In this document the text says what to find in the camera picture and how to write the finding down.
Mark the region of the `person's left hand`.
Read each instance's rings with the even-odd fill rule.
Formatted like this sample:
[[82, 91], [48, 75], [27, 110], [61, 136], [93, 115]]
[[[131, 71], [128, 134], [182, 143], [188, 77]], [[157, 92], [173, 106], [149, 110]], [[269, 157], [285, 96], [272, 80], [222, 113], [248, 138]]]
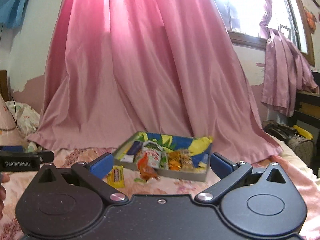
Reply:
[[4, 201], [7, 197], [6, 189], [4, 188], [3, 184], [10, 181], [10, 177], [2, 173], [1, 174], [1, 187], [0, 187], [0, 218], [3, 217], [3, 209], [4, 209]]

